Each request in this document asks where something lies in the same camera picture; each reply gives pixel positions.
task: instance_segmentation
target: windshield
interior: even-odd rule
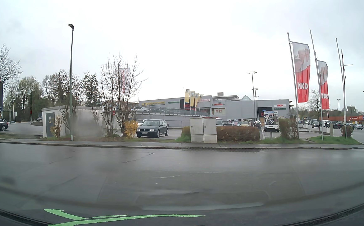
[[[223,126],[224,125],[224,122],[222,119],[216,119],[216,125],[219,125],[219,126]]]
[[[159,126],[158,120],[147,120],[145,121],[142,126]]]

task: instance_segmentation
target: utility box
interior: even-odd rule
[[[190,142],[204,142],[203,118],[190,118]]]
[[[217,143],[217,126],[215,118],[203,119],[203,134],[205,143]]]

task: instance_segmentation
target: store sign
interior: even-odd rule
[[[161,102],[143,103],[143,106],[164,105],[164,104],[165,104],[165,101],[161,101]]]

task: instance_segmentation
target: gray building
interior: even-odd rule
[[[139,101],[139,106],[158,106],[173,109],[184,109],[184,98],[168,98],[157,100]],[[263,111],[278,111],[278,116],[290,117],[288,99],[257,100],[253,101],[248,96],[239,98],[237,95],[225,96],[219,92],[217,96],[203,96],[196,105],[196,110],[208,113],[211,117],[222,118],[224,121],[242,121],[244,119],[259,118],[262,121]]]

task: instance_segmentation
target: yellow forsythia bush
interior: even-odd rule
[[[136,130],[139,127],[139,124],[134,121],[127,121],[125,122],[125,135],[127,138],[133,138],[134,135],[136,134]]]

